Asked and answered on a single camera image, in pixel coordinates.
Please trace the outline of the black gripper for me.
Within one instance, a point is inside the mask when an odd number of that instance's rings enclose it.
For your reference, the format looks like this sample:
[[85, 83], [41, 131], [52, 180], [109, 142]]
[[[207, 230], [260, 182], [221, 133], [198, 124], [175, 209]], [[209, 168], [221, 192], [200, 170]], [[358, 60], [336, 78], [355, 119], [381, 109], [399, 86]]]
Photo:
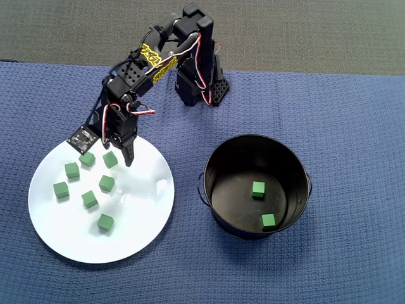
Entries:
[[134, 160], [136, 137], [137, 117], [121, 109], [118, 104], [106, 104], [103, 109], [103, 146], [109, 149], [110, 138], [114, 138], [127, 167], [130, 167]]

